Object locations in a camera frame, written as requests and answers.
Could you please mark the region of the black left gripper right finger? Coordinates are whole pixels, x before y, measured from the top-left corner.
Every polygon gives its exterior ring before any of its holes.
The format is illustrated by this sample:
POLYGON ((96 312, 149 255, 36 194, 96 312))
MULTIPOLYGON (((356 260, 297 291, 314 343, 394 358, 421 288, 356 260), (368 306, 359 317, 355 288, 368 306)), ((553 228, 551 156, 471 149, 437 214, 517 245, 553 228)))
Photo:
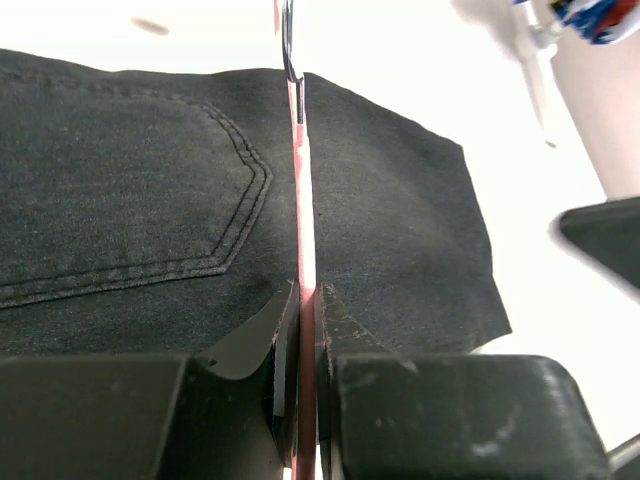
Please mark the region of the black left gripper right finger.
POLYGON ((416 479, 417 365, 386 350, 333 287, 321 287, 316 307, 323 477, 416 479))

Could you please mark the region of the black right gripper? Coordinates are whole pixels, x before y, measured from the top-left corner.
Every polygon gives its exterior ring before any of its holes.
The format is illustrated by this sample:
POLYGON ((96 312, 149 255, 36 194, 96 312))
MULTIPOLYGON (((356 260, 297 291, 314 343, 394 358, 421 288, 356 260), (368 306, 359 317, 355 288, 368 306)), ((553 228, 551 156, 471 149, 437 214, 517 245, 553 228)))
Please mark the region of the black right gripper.
POLYGON ((639 294, 638 196, 566 210, 553 231, 639 294))

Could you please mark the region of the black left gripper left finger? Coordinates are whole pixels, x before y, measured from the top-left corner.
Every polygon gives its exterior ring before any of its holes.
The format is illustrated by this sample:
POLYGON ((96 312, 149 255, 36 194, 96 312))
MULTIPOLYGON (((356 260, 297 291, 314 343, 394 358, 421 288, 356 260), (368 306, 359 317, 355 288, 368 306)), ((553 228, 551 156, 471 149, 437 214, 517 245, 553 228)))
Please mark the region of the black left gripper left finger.
POLYGON ((290 468, 297 440, 299 285, 195 356, 216 381, 205 398, 218 468, 290 468))

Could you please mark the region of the pink plastic hanger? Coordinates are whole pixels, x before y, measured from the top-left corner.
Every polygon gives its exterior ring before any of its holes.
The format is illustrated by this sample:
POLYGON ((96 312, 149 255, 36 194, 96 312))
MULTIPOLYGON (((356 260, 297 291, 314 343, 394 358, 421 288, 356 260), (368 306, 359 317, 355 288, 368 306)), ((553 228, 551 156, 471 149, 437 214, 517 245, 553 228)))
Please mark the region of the pink plastic hanger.
POLYGON ((292 477, 313 479, 316 465, 317 390, 315 294, 317 289, 313 187, 304 72, 294 61, 294 3, 275 1, 274 30, 281 37, 291 117, 296 193, 299 304, 297 447, 292 477))

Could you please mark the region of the black trousers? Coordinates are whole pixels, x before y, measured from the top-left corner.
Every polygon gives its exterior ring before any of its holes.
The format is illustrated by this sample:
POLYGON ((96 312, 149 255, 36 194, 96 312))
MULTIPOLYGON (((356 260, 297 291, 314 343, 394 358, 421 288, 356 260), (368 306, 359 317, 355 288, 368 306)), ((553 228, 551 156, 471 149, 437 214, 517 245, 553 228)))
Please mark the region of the black trousers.
MULTIPOLYGON (((384 346, 511 330, 462 148, 308 75, 317 274, 384 346)), ((196 353, 297 274, 281 72, 1 54, 1 351, 196 353)))

